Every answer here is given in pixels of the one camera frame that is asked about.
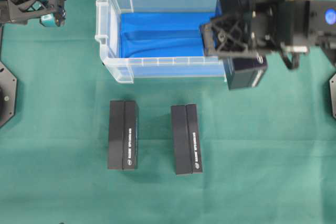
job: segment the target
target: mounting bracket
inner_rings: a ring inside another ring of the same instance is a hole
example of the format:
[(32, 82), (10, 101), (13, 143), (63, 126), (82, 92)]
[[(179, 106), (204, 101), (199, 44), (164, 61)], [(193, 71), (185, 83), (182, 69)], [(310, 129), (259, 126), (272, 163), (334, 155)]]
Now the mounting bracket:
[(336, 119), (336, 74), (330, 79), (332, 116)]
[[(0, 49), (2, 45), (3, 26), (0, 27)], [(0, 61), (0, 127), (15, 114), (16, 77)]]

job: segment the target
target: clear plastic bin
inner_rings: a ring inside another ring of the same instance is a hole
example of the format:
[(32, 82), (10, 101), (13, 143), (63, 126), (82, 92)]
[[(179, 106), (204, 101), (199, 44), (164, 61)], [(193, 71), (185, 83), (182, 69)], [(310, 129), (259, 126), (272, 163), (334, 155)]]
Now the clear plastic bin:
[(134, 12), (214, 12), (216, 0), (97, 0), (96, 41), (100, 58), (119, 83), (134, 78), (224, 77), (223, 63), (217, 57), (120, 58), (122, 13)]

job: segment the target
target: green tablecloth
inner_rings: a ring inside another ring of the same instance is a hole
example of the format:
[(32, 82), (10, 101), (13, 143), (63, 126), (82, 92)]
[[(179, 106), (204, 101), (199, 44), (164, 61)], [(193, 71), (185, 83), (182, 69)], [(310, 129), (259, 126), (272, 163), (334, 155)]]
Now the green tablecloth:
[[(117, 84), (102, 66), (95, 0), (68, 0), (65, 27), (6, 25), (18, 77), (0, 129), (0, 222), (336, 223), (336, 121), (320, 49), (255, 89), (222, 78)], [(140, 108), (139, 169), (107, 170), (109, 101)], [(170, 106), (197, 103), (204, 173), (176, 177)]]

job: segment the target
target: metal plate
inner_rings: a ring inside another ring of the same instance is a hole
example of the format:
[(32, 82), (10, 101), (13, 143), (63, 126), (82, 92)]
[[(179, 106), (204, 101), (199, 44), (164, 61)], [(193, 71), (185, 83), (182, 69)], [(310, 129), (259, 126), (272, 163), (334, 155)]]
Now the metal plate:
[(332, 116), (336, 119), (336, 74), (330, 79)]
[(0, 87), (4, 95), (4, 108), (0, 115), (0, 127), (2, 127), (15, 114), (17, 79), (0, 62)]

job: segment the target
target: black box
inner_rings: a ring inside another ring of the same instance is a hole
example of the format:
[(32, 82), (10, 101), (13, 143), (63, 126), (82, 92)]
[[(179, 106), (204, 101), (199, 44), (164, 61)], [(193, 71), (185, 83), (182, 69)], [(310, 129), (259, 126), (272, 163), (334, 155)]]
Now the black box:
[(256, 87), (268, 68), (266, 57), (260, 57), (259, 60), (226, 59), (223, 63), (230, 90)]
[(245, 10), (245, 8), (248, 8), (248, 1), (249, 0), (217, 0), (215, 15), (218, 17), (233, 10)]
[(136, 169), (137, 138), (138, 106), (136, 102), (111, 101), (108, 169)]
[(202, 173), (196, 104), (171, 107), (176, 174)]

